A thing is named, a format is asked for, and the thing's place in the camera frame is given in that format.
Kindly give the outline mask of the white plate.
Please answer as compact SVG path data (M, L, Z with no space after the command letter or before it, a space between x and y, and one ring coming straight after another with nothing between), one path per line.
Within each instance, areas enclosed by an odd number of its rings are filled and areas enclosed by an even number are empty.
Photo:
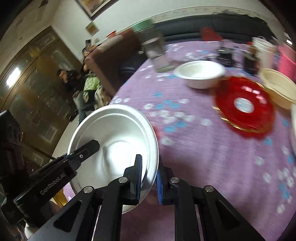
M142 156L140 200L150 192L157 176L159 146L148 119L128 105L108 105L90 114L75 130L68 152L91 140L100 144L99 151L84 161L70 185L74 193L85 186L100 188L123 176L133 166L137 154Z

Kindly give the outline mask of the red gold-rimmed plate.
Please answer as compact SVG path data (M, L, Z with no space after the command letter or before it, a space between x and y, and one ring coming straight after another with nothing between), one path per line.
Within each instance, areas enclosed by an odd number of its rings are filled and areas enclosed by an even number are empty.
M222 79L215 89L213 109L229 128L246 138L263 138L273 129L275 110L269 93L246 77Z

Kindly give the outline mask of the purple floral tablecloth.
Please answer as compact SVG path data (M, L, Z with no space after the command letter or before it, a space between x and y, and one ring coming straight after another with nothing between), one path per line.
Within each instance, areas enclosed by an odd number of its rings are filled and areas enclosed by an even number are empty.
M213 56L218 47L218 42L173 43L167 54L175 61L193 61ZM295 213L290 113L277 109L273 131L263 139L244 138L212 108L213 90L189 88L172 71L156 73L149 60L111 104L132 106L146 116L159 132L163 163L175 175L193 186L214 186L265 240L280 238ZM100 159L93 156L78 169L74 180L80 187L98 188L120 176L121 171L106 177ZM174 207L158 204L155 188L122 217L121 240L174 240L174 236Z

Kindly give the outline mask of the wooden cabinet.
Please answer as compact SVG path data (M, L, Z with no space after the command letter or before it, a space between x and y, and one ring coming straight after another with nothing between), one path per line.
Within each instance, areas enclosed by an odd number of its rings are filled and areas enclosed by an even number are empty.
M34 37L1 73L1 111L21 126L25 159L48 163L76 106L57 70L80 70L80 61L48 27Z

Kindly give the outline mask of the seated man in dark jacket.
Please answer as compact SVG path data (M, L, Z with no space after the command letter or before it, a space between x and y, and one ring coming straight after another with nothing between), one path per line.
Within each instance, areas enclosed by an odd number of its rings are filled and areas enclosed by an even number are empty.
M67 93L72 95L72 100L75 104L75 111L73 114L70 115L69 121L73 121L74 118L78 115L78 106L75 103L75 98L78 96L80 89L79 89L79 80L78 77L80 76L76 70L65 70L65 69L58 69L56 75L62 80L62 84Z

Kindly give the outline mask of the seated person green clothing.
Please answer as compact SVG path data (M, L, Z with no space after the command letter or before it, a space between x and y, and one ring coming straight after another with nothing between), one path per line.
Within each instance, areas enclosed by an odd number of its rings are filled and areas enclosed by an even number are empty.
M78 111L79 124L90 112L108 105L111 97L94 74L86 76L84 87L73 97Z

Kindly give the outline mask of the white bowl near edge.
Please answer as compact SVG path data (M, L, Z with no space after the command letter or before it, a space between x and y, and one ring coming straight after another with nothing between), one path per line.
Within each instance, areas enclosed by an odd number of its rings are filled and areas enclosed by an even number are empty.
M290 143L291 143L291 146L292 146L293 153L296 156L296 125L295 125L296 118L295 118L295 105L293 105L291 107L290 113L291 113L291 123L292 123L292 127L290 129Z

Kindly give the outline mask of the cream plastic colander bowl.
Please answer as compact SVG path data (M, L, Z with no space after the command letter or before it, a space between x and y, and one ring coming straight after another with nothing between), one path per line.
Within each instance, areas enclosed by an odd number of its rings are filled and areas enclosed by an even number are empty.
M260 69L258 74L272 101L290 110L291 105L295 104L295 83L284 74L269 68Z

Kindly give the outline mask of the dark glass jar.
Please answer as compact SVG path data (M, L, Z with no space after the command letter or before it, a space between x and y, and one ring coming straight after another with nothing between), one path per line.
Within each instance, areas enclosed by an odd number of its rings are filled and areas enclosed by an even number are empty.
M243 50L243 70L250 75L256 75L259 70L259 59L256 56L257 49L251 42L248 42L248 47Z

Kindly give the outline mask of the clear bottle green lid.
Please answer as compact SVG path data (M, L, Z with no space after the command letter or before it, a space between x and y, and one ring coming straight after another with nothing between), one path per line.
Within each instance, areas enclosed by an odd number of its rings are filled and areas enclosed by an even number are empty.
M166 55L166 45L163 35L154 26L151 19L138 22L132 26L137 35L146 56L151 60L158 73L164 73L174 69L174 65Z

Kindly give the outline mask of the pink sleeved thermos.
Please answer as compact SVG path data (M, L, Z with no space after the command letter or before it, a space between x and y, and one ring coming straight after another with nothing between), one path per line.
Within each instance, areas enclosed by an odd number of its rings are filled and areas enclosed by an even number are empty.
M295 82L295 51L288 44L279 46L280 62L278 71Z

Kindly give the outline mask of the white plastic jar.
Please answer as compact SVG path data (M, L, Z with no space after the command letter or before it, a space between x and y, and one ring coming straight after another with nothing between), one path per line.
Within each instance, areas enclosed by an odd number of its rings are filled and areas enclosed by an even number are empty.
M252 44L256 49L256 57L259 60L259 68L274 69L274 55L276 46L266 39L253 37Z

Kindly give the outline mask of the red plastic bag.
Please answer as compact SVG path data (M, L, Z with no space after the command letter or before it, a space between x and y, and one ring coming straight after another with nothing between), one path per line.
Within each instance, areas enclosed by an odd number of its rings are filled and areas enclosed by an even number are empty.
M221 40L223 40L223 38L210 27L205 27L205 28L201 29L201 34L202 34L203 41L221 41Z

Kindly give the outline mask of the black leather sofa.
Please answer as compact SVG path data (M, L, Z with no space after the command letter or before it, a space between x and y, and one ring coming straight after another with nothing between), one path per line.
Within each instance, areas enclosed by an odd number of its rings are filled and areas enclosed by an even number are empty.
M188 41L220 41L231 40L235 43L250 42L253 37L264 37L271 40L275 35L267 23L248 15L217 14L187 16L155 23L147 19L138 23L142 30L158 31L165 44ZM119 74L130 78L147 60L138 31L133 28L122 32L123 44L120 48L127 52L127 56L120 61Z

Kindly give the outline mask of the small wall certificate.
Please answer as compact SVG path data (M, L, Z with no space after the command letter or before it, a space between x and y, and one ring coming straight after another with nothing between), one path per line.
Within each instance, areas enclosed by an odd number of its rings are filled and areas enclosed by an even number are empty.
M91 21L85 28L91 36L94 36L96 33L99 32L99 28L95 25L93 21Z

